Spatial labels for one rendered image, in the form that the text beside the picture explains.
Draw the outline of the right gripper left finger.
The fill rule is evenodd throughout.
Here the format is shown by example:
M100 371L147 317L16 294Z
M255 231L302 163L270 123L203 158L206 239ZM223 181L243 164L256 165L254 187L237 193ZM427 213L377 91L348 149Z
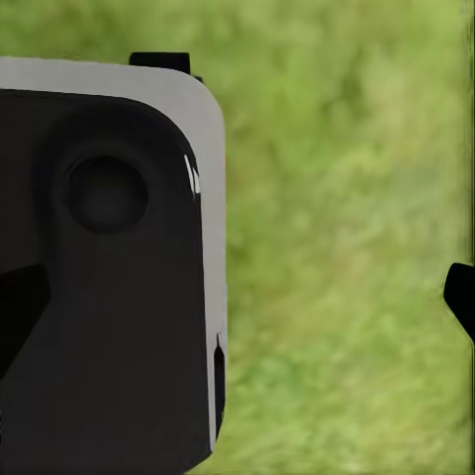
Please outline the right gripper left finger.
M0 383L50 301L42 263L0 274Z

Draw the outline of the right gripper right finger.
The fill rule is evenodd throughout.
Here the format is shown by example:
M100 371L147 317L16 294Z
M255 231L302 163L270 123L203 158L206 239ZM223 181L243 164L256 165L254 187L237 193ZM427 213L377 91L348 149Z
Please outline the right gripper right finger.
M443 298L475 342L475 267L451 264Z

